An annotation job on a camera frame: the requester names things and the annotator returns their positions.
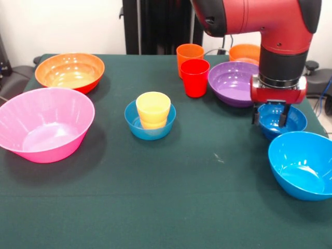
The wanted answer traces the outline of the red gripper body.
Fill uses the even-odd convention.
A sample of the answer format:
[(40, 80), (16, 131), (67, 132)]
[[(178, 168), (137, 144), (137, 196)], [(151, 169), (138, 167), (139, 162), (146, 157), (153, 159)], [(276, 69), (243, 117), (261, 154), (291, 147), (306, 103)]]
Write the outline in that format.
[(262, 84), (259, 75), (251, 77), (250, 95), (254, 103), (281, 102), (300, 104), (307, 93), (307, 79), (301, 76), (293, 88), (271, 88)]

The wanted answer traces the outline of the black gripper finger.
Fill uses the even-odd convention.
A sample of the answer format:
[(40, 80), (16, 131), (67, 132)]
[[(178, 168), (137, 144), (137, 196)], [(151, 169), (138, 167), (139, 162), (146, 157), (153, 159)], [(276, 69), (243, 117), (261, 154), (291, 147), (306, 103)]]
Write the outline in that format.
[(252, 124), (258, 126), (259, 125), (259, 103), (255, 103), (253, 106), (253, 116), (252, 116)]
[(288, 112), (289, 112), (289, 105), (285, 104), (283, 112), (281, 113), (280, 119), (279, 119), (279, 127), (280, 128), (283, 128), (286, 125)]

